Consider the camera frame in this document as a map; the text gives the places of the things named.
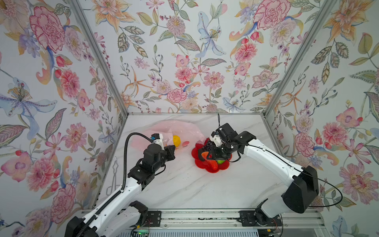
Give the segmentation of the pink plastic bag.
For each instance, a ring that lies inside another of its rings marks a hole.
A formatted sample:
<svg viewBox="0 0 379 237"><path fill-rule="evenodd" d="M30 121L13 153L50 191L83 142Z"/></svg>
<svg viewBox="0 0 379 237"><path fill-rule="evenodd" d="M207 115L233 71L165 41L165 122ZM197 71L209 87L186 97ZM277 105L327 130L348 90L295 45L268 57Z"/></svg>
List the pink plastic bag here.
<svg viewBox="0 0 379 237"><path fill-rule="evenodd" d="M162 134L162 140L165 146L174 145L174 137L179 137L180 145L178 148L194 146L196 142L204 142L206 140L206 137L197 125L179 120L164 120L155 125L143 128L139 133L147 137L151 137L151 135L155 133Z"/></svg>

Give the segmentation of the yellow bell pepper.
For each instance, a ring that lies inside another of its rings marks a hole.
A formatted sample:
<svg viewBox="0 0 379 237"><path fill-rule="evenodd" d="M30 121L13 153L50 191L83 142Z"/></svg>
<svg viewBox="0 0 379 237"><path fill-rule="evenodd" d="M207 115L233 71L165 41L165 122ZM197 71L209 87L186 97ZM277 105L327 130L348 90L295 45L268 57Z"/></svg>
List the yellow bell pepper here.
<svg viewBox="0 0 379 237"><path fill-rule="evenodd" d="M173 135L172 141L173 141L173 145L176 148L179 148L181 146L181 138L179 136Z"/></svg>

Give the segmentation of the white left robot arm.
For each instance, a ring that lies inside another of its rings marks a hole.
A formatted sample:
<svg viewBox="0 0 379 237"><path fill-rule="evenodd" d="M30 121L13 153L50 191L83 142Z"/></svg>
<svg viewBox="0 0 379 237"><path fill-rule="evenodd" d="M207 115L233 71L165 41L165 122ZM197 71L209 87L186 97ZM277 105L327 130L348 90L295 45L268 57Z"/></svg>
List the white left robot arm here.
<svg viewBox="0 0 379 237"><path fill-rule="evenodd" d="M101 205L67 224L65 237L116 237L123 229L143 225L148 208L136 200L155 178L157 170L175 159L174 145L150 144L144 156L129 171L123 185Z"/></svg>

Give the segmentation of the red orange pepper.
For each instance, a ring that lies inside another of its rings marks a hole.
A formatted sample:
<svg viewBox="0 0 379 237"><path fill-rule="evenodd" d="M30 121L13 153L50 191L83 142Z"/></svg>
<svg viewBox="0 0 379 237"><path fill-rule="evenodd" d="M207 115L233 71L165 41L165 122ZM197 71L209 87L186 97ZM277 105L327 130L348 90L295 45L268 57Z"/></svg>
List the red orange pepper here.
<svg viewBox="0 0 379 237"><path fill-rule="evenodd" d="M212 159L212 154L210 152L202 152L201 157L205 160L211 160Z"/></svg>

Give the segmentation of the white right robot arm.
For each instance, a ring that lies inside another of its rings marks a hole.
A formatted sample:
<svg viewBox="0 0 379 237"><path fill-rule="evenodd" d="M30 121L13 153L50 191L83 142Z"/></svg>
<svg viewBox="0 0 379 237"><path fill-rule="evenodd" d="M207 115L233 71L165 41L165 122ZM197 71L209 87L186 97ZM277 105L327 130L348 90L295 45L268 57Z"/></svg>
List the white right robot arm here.
<svg viewBox="0 0 379 237"><path fill-rule="evenodd" d="M304 213L319 194L316 169L286 160L250 132L237 133L228 123L212 132L204 151L198 154L204 161L228 161L233 153L254 159L287 186L283 194L268 198L255 208L253 215L259 225L266 225L287 211Z"/></svg>

